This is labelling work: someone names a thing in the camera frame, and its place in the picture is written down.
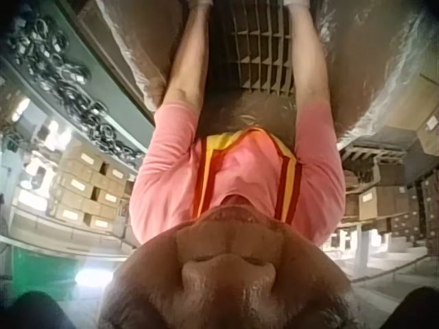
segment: sleeve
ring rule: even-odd
[[[171,188],[165,174],[189,153],[198,124],[195,110],[185,103],[166,103],[157,110],[154,118],[156,129],[130,198],[131,224],[141,243],[161,231],[163,223],[149,219],[157,213],[155,210],[162,208],[162,213],[165,213],[163,204],[157,204],[159,200],[166,202],[158,195],[164,188]]]
[[[328,101],[314,101],[298,112],[295,152],[302,177],[293,226],[322,245],[343,217],[346,190]]]

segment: box label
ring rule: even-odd
[[[106,221],[100,221],[99,219],[95,220],[95,225],[99,226],[100,228],[107,228],[108,223]]]
[[[90,165],[93,165],[93,163],[95,163],[95,161],[90,156],[87,156],[85,153],[81,154],[81,159],[83,159]]]
[[[70,211],[70,210],[64,210],[62,212],[62,216],[66,217],[68,219],[71,219],[72,221],[78,220],[78,214],[76,212]]]
[[[112,174],[113,174],[115,177],[119,178],[120,180],[123,179],[123,173],[121,173],[119,170],[113,169],[113,170],[112,170]]]
[[[107,200],[109,202],[116,202],[117,201],[117,197],[107,193],[107,194],[105,194],[105,200]]]
[[[370,201],[371,199],[373,199],[373,194],[372,194],[372,192],[370,192],[370,193],[368,193],[368,194],[366,194],[366,195],[363,195],[363,202]]]
[[[73,187],[76,187],[78,190],[80,191],[84,191],[85,190],[85,185],[79,183],[77,180],[71,180],[70,183]]]
[[[429,130],[433,130],[434,128],[436,128],[436,126],[438,125],[439,121],[435,116],[432,116],[428,121],[427,121],[427,127]]]

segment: white glove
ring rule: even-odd
[[[189,8],[195,8],[199,5],[213,5],[213,0],[187,0]]]
[[[310,0],[283,0],[283,5],[304,5],[309,8]]]

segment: orange safety vest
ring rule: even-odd
[[[274,218],[291,224],[296,211],[302,166],[297,163],[296,157],[279,139],[259,127],[251,127],[235,133],[209,136],[201,140],[202,153],[193,200],[193,218],[198,218],[209,209],[213,187],[215,186],[215,176],[221,169],[224,156],[239,144],[245,136],[251,136],[253,132],[267,134],[282,160]]]

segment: plastic wrap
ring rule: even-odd
[[[96,0],[152,112],[161,104],[180,40],[178,0]]]
[[[97,2],[154,111],[184,27],[184,6],[178,0]],[[311,4],[327,54],[341,149],[385,125],[419,73],[435,29],[416,1]],[[255,124],[292,147],[296,111],[288,13],[275,1],[217,1],[209,33],[209,80],[198,134]]]
[[[420,71],[436,30],[413,1],[324,0],[318,24],[327,52],[338,148],[373,135]]]

